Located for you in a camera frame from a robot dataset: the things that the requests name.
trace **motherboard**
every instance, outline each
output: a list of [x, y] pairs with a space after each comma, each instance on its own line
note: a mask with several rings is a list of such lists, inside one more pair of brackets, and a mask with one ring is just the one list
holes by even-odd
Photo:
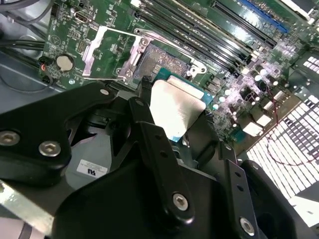
[[212, 95], [218, 135], [241, 141], [275, 120], [288, 72], [318, 45], [312, 0], [57, 0], [42, 60], [65, 90], [134, 92], [164, 69]]

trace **blue pcie slot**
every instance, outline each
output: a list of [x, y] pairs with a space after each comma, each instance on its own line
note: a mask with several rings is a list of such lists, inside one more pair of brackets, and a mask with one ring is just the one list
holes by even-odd
[[268, 14], [264, 13], [263, 11], [261, 11], [258, 7], [253, 5], [248, 0], [238, 0], [238, 1], [240, 3], [242, 3], [242, 4], [244, 4], [249, 9], [251, 9], [254, 13], [258, 14], [259, 16], [261, 16], [264, 20], [269, 22], [271, 25], [273, 25], [275, 28], [277, 28], [280, 32], [282, 32], [282, 33], [288, 33], [289, 32], [289, 30], [287, 28], [285, 28], [281, 23], [273, 20]]

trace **hdmi port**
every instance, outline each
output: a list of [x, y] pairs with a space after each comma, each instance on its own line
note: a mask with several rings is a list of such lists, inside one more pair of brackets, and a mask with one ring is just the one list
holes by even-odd
[[82, 23], [88, 23], [88, 21], [89, 21], [89, 19], [86, 16], [82, 15], [79, 12], [76, 12], [74, 14], [74, 17], [75, 17], [75, 19], [77, 19], [78, 21], [80, 21]]

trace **red wire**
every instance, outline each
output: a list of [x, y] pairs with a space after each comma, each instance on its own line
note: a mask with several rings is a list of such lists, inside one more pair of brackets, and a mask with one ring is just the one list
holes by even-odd
[[[279, 119], [278, 119], [278, 113], [277, 113], [277, 107], [276, 107], [276, 101], [275, 101], [275, 98], [273, 97], [273, 94], [270, 92], [269, 88], [268, 88], [268, 94], [272, 97], [272, 101], [273, 101], [273, 104], [274, 104], [274, 113], [275, 113], [275, 117], [276, 117], [276, 127], [278, 127], [279, 125]], [[268, 137], [266, 137], [267, 139], [267, 153], [269, 154], [269, 156], [271, 157], [271, 159], [273, 161], [275, 161], [276, 163], [278, 164], [281, 164], [281, 165], [285, 165], [285, 166], [301, 166], [301, 165], [304, 165], [305, 163], [311, 163], [313, 161], [316, 161], [317, 159], [314, 158], [312, 160], [308, 160], [307, 162], [301, 162], [301, 163], [298, 163], [298, 164], [290, 164], [290, 163], [283, 163], [283, 162], [280, 162], [280, 161], [277, 161], [273, 155], [271, 154], [270, 150], [269, 150], [269, 144], [270, 144], [270, 136], [269, 135]]]

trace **label sticker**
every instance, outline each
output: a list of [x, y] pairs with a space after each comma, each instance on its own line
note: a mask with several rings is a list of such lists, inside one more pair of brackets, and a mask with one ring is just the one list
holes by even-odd
[[108, 169], [95, 163], [91, 163], [89, 161], [81, 159], [76, 171], [84, 173], [94, 178], [100, 178], [107, 173]]

